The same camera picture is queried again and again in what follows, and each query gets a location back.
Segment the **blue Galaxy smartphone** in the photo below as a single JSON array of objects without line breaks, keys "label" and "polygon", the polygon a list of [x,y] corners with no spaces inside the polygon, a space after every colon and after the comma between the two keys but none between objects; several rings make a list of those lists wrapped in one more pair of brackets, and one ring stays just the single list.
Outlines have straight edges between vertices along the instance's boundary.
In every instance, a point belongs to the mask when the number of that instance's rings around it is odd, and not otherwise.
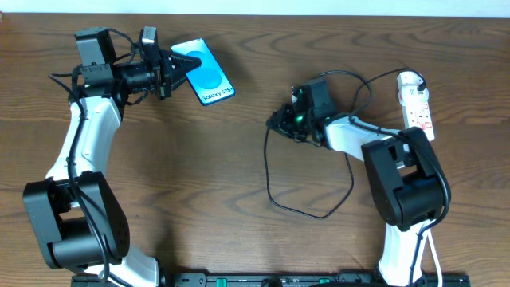
[{"label": "blue Galaxy smartphone", "polygon": [[171,51],[201,60],[201,65],[188,72],[186,77],[203,106],[235,96],[235,88],[204,39],[199,38],[173,45]]}]

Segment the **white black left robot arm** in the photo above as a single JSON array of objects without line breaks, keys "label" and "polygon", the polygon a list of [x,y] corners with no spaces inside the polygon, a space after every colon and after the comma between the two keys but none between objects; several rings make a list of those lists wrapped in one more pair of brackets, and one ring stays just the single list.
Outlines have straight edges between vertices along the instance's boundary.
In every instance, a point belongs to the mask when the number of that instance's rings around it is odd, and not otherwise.
[{"label": "white black left robot arm", "polygon": [[166,99],[201,61],[161,49],[150,26],[118,56],[113,34],[104,26],[76,33],[81,62],[65,86],[69,129],[55,164],[42,181],[25,186],[22,199],[49,268],[73,272],[78,284],[165,286],[159,262],[132,245],[106,170],[130,95]]}]

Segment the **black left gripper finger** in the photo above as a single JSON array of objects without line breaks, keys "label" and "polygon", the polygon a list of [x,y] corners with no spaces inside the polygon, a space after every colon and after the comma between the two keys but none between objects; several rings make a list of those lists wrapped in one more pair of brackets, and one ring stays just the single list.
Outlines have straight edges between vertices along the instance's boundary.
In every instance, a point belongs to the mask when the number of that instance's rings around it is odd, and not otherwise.
[{"label": "black left gripper finger", "polygon": [[182,84],[187,82],[187,75],[174,74],[171,76],[171,91],[177,90]]},{"label": "black left gripper finger", "polygon": [[185,56],[179,53],[172,53],[169,56],[169,61],[171,63],[170,75],[172,76],[185,76],[202,65],[202,60],[199,57]]}]

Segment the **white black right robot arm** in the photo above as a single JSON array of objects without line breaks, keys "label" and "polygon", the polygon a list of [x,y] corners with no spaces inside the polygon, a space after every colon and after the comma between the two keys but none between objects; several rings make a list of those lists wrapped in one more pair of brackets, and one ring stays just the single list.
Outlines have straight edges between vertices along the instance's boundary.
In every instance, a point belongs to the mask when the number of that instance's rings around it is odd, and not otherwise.
[{"label": "white black right robot arm", "polygon": [[449,212],[451,190],[426,133],[385,129],[339,112],[324,77],[292,89],[292,99],[266,123],[299,144],[338,151],[363,162],[376,210],[386,223],[376,273],[384,285],[416,286],[431,230]]}]

